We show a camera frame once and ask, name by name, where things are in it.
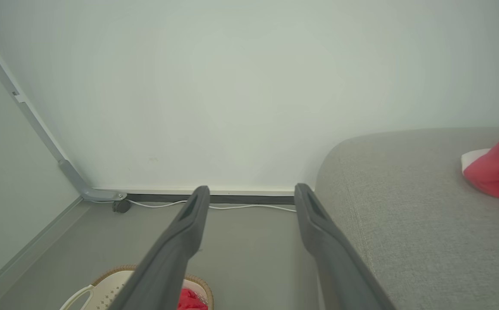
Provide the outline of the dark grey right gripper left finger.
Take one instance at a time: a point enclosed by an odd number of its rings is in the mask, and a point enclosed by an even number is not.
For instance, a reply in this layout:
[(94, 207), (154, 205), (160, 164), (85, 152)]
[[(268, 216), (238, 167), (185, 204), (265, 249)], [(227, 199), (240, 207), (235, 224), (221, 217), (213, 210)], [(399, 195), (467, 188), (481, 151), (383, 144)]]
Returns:
[(111, 303), (111, 310), (176, 310), (188, 261), (201, 246), (210, 190), (199, 186)]

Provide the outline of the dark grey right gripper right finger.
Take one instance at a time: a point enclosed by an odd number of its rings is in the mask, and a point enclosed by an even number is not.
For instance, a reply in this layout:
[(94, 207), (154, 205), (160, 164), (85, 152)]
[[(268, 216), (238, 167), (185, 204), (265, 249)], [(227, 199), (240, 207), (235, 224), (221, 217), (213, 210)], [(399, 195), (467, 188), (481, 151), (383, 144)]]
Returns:
[(307, 184), (297, 184), (294, 202), (303, 245), (313, 256), (326, 310), (394, 310), (347, 237)]

